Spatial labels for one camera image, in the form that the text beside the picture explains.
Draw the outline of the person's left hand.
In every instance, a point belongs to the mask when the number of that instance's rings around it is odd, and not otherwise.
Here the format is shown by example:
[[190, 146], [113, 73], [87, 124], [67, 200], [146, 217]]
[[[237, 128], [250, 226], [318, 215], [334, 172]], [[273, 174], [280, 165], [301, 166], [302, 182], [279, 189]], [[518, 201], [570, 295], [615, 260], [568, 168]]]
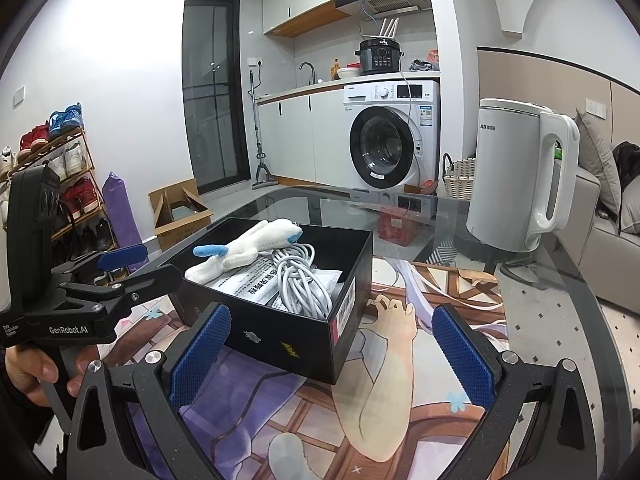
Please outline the person's left hand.
[[[78, 353], [75, 375], [66, 385], [68, 393], [73, 398], [78, 396], [87, 366], [99, 357], [97, 346], [85, 347]], [[24, 393], [32, 403], [48, 408], [50, 403], [41, 384], [55, 384], [58, 381], [58, 368], [50, 356], [40, 349], [14, 346], [6, 349], [4, 362], [9, 380], [14, 387]]]

